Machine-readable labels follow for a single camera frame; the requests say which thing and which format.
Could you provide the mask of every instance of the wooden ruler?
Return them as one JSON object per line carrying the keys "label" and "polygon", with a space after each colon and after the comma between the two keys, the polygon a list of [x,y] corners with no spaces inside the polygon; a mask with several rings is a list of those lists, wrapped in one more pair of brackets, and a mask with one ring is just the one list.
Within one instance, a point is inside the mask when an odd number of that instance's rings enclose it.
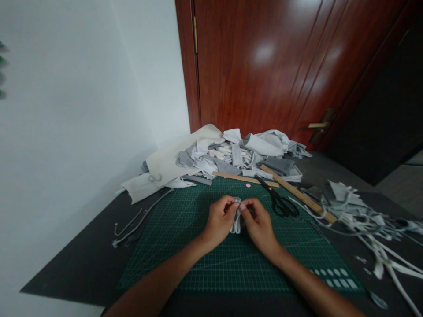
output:
{"label": "wooden ruler", "polygon": [[[236,179],[238,181],[247,181],[249,183],[255,183],[255,184],[260,184],[260,182],[255,179],[255,178],[250,178],[250,177],[244,177],[244,176],[237,176],[237,175],[232,175],[232,174],[226,174],[226,173],[220,173],[220,172],[213,172],[213,175],[216,176],[221,176],[221,177],[225,177],[225,178],[231,178],[231,179]],[[272,187],[279,187],[278,183],[275,182],[269,182],[269,181],[265,181],[267,185],[272,186]]]}
{"label": "wooden ruler", "polygon": [[[310,198],[308,198],[306,195],[304,195],[298,189],[296,189],[295,187],[291,186],[291,184],[289,184],[286,180],[284,180],[282,177],[280,177],[274,171],[272,171],[271,169],[269,169],[265,165],[260,166],[260,168],[263,171],[265,171],[266,173],[272,174],[273,175],[273,179],[275,181],[277,181],[280,185],[282,185],[284,188],[286,188],[287,190],[289,190],[295,197],[297,197],[299,200],[301,200],[303,203],[305,203],[307,206],[309,206],[311,209],[313,209],[319,215],[322,215],[323,214],[323,208],[321,206],[319,206],[318,204],[316,204],[314,201],[312,201]],[[330,214],[328,212],[326,212],[325,219],[329,223],[331,223],[331,224],[337,221],[337,218],[334,215],[332,215],[332,214]]]}

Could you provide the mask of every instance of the door hinge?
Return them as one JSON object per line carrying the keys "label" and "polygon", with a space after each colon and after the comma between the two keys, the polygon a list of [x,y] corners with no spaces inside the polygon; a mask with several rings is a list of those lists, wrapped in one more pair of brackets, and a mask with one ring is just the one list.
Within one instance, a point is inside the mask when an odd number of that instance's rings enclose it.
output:
{"label": "door hinge", "polygon": [[195,52],[198,54],[197,21],[195,17],[194,17],[194,45],[195,45]]}

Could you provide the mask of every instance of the white wall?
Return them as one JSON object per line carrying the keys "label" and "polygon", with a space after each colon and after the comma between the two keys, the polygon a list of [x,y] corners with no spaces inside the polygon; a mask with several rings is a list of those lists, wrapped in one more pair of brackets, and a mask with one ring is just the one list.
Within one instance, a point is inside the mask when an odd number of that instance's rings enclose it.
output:
{"label": "white wall", "polygon": [[116,3],[0,3],[3,317],[98,316],[18,291],[158,144],[189,133],[173,0]]}
{"label": "white wall", "polygon": [[159,147],[189,134],[174,0],[112,0]]}

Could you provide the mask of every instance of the finger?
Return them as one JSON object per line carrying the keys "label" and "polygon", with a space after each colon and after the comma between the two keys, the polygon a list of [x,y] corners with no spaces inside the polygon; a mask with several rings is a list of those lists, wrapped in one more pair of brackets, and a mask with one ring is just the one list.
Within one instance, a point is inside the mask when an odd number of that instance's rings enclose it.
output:
{"label": "finger", "polygon": [[239,207],[239,203],[233,203],[226,212],[226,216],[233,219],[235,217],[235,212],[237,211]]}
{"label": "finger", "polygon": [[247,227],[254,225],[256,222],[254,221],[250,211],[247,209],[246,205],[241,202],[241,205],[239,207],[239,210],[241,211],[241,215],[244,218],[245,224]]}
{"label": "finger", "polygon": [[241,203],[247,207],[252,206],[257,216],[265,212],[265,208],[257,198],[248,198],[246,200],[243,200]]}
{"label": "finger", "polygon": [[235,202],[235,198],[232,196],[224,195],[222,196],[217,202],[217,206],[222,210],[226,207],[226,205],[230,205]]}

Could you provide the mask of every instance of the scissors blade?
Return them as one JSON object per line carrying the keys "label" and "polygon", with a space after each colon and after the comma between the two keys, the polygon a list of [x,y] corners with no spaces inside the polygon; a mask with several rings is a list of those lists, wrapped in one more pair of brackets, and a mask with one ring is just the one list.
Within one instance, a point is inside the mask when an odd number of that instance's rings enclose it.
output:
{"label": "scissors blade", "polygon": [[258,176],[258,175],[255,175],[254,176],[259,182],[260,182],[260,184],[264,187],[264,188],[266,188],[267,190],[269,190],[269,185],[267,185],[266,184],[266,182],[264,181],[264,179],[263,178],[261,178],[260,176]]}

